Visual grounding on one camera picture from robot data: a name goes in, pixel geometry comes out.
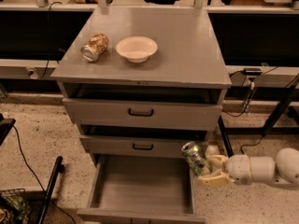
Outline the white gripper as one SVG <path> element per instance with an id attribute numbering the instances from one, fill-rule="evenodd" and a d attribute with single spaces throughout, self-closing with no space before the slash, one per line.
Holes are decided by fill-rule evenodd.
<path id="1" fill-rule="evenodd" d="M 207 157 L 210 165 L 217 170 L 211 175 L 201 175 L 198 179 L 206 186 L 221 187 L 235 181 L 237 185 L 250 185 L 252 176 L 250 170 L 250 159 L 247 155 L 234 155 L 229 159 L 223 155 L 211 155 Z"/>

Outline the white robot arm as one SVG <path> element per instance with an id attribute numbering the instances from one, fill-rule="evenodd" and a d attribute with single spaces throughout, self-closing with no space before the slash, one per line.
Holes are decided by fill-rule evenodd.
<path id="1" fill-rule="evenodd" d="M 201 183 L 210 187 L 220 187 L 235 183 L 249 186 L 262 183 L 279 189 L 299 188 L 299 151 L 293 148 L 281 149 L 276 157 L 250 157 L 234 155 L 208 156 L 213 172 L 200 175 Z"/>

